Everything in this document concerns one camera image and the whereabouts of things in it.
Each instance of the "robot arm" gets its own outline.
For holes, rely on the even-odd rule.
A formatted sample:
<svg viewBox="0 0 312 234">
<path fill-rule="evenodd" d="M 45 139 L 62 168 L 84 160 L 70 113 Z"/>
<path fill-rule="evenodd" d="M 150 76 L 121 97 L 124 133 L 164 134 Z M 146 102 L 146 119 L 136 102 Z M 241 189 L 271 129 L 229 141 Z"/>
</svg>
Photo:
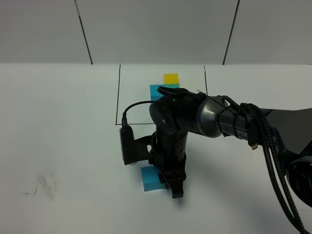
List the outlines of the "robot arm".
<svg viewBox="0 0 312 234">
<path fill-rule="evenodd" d="M 312 207 L 312 109 L 258 109 L 251 104 L 238 105 L 226 96 L 210 97 L 204 93 L 194 94 L 186 89 L 165 87 L 159 87 L 158 91 L 163 97 L 150 106 L 150 114 L 156 125 L 156 132 L 151 136 L 135 140 L 124 113 L 120 139 L 125 164 L 148 160 L 159 168 L 160 180 L 172 189 L 173 198 L 182 197 L 183 181 L 186 179 L 187 133 L 206 137 L 235 136 L 247 140 L 252 149 L 263 146 L 274 187 L 277 182 L 272 172 L 270 148 L 276 154 L 273 158 L 275 166 L 278 164 L 280 167 L 280 179 L 287 176 L 296 195 Z M 265 132 L 272 134 L 266 137 Z M 147 145 L 152 147 L 150 152 L 147 151 Z M 274 190 L 291 223 L 305 233 L 303 226 L 298 223 L 298 217 L 291 216 L 286 210 L 280 190 L 276 187 Z"/>
</svg>

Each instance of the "stacked blocks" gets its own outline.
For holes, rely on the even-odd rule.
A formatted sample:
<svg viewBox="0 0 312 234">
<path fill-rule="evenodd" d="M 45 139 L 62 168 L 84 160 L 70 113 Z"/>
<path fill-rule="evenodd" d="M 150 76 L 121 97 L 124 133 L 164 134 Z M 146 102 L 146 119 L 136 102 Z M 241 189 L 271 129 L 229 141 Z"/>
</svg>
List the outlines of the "stacked blocks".
<svg viewBox="0 0 312 234">
<path fill-rule="evenodd" d="M 157 92 L 159 86 L 168 88 L 179 88 L 179 77 L 177 74 L 164 74 L 164 84 L 150 85 L 151 101 L 156 101 L 162 97 L 162 94 Z"/>
</svg>

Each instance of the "white wall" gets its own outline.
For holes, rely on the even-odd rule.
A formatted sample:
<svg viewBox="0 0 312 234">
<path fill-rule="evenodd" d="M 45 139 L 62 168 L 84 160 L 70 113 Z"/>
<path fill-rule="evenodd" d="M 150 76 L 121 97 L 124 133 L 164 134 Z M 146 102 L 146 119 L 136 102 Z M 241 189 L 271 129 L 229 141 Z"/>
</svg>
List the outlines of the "white wall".
<svg viewBox="0 0 312 234">
<path fill-rule="evenodd" d="M 89 63 L 73 0 L 1 0 L 0 62 Z"/>
<path fill-rule="evenodd" d="M 222 64 L 236 0 L 78 0 L 94 63 Z"/>
<path fill-rule="evenodd" d="M 226 64 L 312 64 L 312 1 L 241 1 Z"/>
</svg>

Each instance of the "table surface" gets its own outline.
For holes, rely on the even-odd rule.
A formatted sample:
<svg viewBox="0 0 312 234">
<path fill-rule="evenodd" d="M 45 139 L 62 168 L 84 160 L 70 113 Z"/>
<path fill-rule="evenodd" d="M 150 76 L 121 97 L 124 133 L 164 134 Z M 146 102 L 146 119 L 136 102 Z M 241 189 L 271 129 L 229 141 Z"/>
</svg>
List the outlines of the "table surface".
<svg viewBox="0 0 312 234">
<path fill-rule="evenodd" d="M 0 64 L 0 233 L 297 233 L 273 192 L 261 149 L 189 134 L 184 197 L 143 191 L 121 157 L 120 117 L 149 85 L 263 108 L 312 107 L 308 65 Z M 135 137 L 155 131 L 148 106 L 128 113 Z M 293 198 L 308 231 L 312 208 Z"/>
</svg>

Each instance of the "blue foam block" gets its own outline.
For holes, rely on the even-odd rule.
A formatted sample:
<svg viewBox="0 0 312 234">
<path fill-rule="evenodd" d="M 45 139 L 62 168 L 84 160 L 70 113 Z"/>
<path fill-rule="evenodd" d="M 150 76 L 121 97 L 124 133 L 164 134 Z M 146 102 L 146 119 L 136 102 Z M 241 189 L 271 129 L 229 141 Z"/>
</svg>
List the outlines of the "blue foam block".
<svg viewBox="0 0 312 234">
<path fill-rule="evenodd" d="M 152 84 L 150 85 L 150 94 L 151 94 L 151 101 L 156 101 L 162 97 L 162 94 L 157 92 L 159 86 L 164 86 L 168 88 L 179 88 L 179 84 Z"/>
<path fill-rule="evenodd" d="M 180 84 L 164 84 L 167 88 L 180 88 Z"/>
<path fill-rule="evenodd" d="M 154 166 L 142 167 L 141 172 L 144 191 L 151 191 L 163 188 L 158 177 L 159 170 L 156 167 Z"/>
</svg>

